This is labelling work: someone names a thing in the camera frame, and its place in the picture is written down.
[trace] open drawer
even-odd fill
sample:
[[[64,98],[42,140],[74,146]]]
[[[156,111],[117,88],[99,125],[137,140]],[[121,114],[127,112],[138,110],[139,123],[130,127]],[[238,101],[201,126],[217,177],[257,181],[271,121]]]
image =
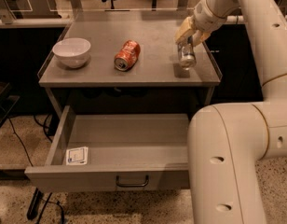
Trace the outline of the open drawer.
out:
[[[45,166],[25,174],[42,192],[189,189],[186,114],[77,115],[64,108]],[[68,148],[88,163],[66,165]]]

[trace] red can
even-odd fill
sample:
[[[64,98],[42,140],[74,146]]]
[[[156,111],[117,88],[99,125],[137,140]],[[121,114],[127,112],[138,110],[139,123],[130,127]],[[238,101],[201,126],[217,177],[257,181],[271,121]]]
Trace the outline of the red can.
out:
[[[120,71],[131,69],[137,62],[140,52],[140,45],[136,41],[128,40],[115,56],[115,68]]]

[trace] drawer handle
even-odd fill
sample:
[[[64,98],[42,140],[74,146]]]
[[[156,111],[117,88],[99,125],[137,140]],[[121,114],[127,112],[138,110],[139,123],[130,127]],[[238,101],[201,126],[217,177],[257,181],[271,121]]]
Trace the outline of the drawer handle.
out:
[[[141,184],[122,184],[119,182],[119,175],[116,177],[116,185],[121,188],[143,188],[149,184],[149,175],[145,177],[144,183]]]

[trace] white bowl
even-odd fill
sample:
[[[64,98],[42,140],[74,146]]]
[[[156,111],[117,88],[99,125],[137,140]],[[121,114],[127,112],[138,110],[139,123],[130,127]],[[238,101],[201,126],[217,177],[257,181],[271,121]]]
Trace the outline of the white bowl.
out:
[[[90,43],[83,38],[66,38],[53,46],[52,51],[61,63],[78,68],[89,59]]]

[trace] gray tabletop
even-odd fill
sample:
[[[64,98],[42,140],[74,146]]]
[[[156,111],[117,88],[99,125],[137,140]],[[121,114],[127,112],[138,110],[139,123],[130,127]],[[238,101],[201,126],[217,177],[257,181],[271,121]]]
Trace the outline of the gray tabletop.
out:
[[[64,38],[87,39],[90,59],[70,69],[53,56],[39,83],[51,88],[216,86],[220,72],[204,45],[195,47],[194,68],[185,71],[178,64],[173,38],[186,16],[185,11],[82,12]],[[129,71],[118,71],[114,57],[129,39],[141,46],[139,60]]]

